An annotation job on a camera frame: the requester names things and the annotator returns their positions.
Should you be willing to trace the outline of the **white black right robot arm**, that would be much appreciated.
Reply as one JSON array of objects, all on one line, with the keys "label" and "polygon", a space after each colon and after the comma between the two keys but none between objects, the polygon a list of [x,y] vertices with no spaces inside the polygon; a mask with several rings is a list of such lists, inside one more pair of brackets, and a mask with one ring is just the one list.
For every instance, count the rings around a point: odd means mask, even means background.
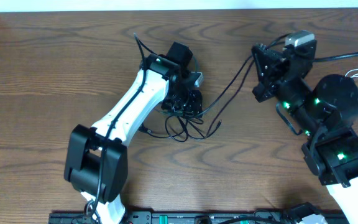
[{"label": "white black right robot arm", "polygon": [[287,44],[282,52],[255,45],[252,56],[259,83],[253,94],[259,102],[276,97],[298,123],[297,135],[308,141],[301,150],[309,170],[337,202],[349,223],[358,223],[358,87],[339,74],[326,75],[310,88],[305,77],[313,64],[316,42]]}]

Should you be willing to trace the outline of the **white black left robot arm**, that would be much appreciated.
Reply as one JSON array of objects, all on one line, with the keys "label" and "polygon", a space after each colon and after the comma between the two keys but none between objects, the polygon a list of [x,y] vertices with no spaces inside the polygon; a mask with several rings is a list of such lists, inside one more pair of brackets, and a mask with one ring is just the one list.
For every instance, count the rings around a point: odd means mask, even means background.
[{"label": "white black left robot arm", "polygon": [[161,105],[170,116],[191,119],[202,111],[197,90],[203,75],[191,72],[188,46],[174,42],[166,54],[143,57],[135,81],[114,108],[92,127],[70,134],[63,176],[86,199],[72,223],[120,223],[119,194],[128,176],[127,148],[149,113]]}]

